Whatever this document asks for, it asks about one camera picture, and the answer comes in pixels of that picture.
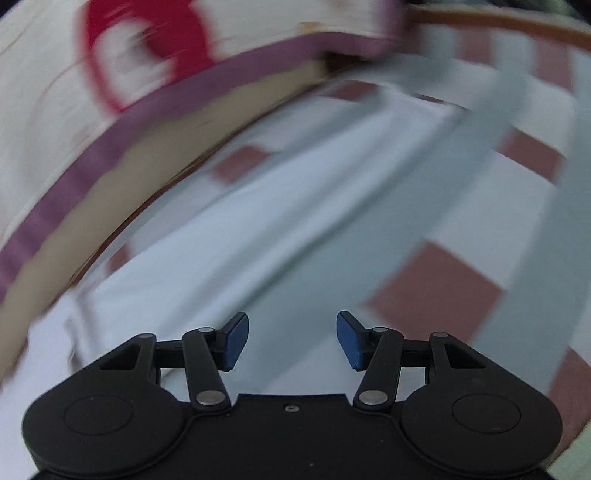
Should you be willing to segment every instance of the screw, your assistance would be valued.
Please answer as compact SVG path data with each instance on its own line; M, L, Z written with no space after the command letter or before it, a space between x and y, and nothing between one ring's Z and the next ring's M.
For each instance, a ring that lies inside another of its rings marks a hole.
M388 396L381 390L366 390L359 394L359 401L365 405L381 405L388 401Z
M197 402L206 407L219 405L226 400L226 395L219 390L204 390L197 394Z

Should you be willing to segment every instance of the cream fabric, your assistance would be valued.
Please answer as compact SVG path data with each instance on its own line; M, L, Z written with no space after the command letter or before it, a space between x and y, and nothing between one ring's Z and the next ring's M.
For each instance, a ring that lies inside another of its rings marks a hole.
M309 62L236 88L199 112L147 131L47 238L8 290L0 307L0 377L17 357L31 321L144 201L233 131L322 78L320 64Z

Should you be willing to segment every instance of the purple fabric edge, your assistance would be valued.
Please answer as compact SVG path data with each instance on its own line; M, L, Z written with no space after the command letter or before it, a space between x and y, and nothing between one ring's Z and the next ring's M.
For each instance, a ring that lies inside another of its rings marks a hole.
M132 105L50 187L0 250L0 303L25 262L92 186L117 166L150 124L194 112L238 86L284 72L325 51L365 58L379 56L396 40L400 17L399 3L384 1L388 6L385 18L389 20L384 38L345 33L302 35L232 57L162 87Z

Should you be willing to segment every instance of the red embroidery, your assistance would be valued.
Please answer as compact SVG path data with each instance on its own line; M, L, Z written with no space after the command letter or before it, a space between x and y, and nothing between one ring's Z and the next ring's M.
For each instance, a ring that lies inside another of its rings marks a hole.
M174 71L168 83L214 63L209 54L204 21L196 11L194 0L90 0L84 18L84 45L90 74L99 96L119 112L126 107L109 88L93 48L106 30L132 18L150 25L144 32L144 42L155 56L174 59Z

